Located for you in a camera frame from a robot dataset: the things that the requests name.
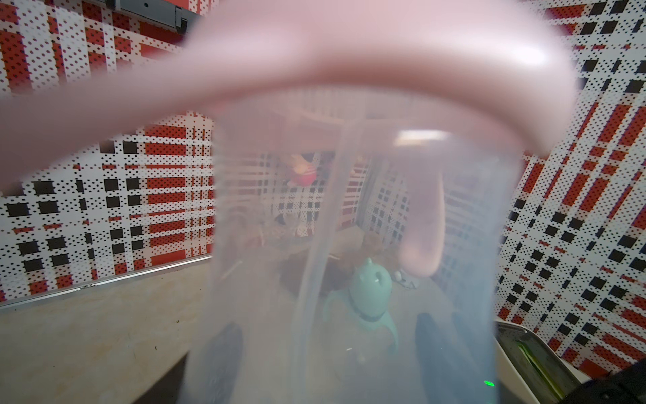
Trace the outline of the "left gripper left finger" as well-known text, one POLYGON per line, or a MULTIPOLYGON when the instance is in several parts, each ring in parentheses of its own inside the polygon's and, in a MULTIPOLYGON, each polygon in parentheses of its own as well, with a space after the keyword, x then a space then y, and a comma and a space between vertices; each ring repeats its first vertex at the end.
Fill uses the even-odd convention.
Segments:
MULTIPOLYGON (((236 323, 228 323, 209 341, 209 345, 215 351, 215 359, 207 373, 210 377, 207 403, 229 403, 242 362, 241 327, 236 323)), ((177 403, 187 358, 186 353, 134 403, 177 403)))

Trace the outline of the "clear baby bottle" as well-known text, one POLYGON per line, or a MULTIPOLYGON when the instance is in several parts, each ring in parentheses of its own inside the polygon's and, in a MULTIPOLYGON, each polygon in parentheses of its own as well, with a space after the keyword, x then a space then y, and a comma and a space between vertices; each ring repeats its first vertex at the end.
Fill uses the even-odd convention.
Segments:
POLYGON ((516 137, 442 99, 292 89, 216 116, 211 286, 181 403, 496 403, 516 137))

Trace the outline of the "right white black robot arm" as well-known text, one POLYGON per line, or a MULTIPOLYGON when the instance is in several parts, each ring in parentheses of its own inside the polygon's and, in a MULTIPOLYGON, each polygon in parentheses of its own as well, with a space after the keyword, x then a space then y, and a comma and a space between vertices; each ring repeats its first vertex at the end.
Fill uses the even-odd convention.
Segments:
POLYGON ((590 380, 560 404, 645 404, 645 359, 608 377, 590 380))

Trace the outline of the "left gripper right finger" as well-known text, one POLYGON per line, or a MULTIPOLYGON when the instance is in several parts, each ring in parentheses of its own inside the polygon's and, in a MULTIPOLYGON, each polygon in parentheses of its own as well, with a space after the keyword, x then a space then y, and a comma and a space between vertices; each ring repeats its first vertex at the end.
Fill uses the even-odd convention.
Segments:
POLYGON ((496 379, 493 352, 472 344, 473 332, 459 322, 461 335, 446 330, 424 312, 417 315, 415 345, 428 403, 520 403, 496 379))

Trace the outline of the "pink bottle handle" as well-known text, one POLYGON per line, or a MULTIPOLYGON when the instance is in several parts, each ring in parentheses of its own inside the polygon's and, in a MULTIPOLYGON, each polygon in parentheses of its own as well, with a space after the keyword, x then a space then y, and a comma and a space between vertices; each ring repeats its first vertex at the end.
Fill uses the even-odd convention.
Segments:
POLYGON ((471 107, 486 134, 545 154, 577 98, 569 50, 514 1, 228 1, 151 64, 1 102, 1 185, 186 110, 316 84, 471 107))

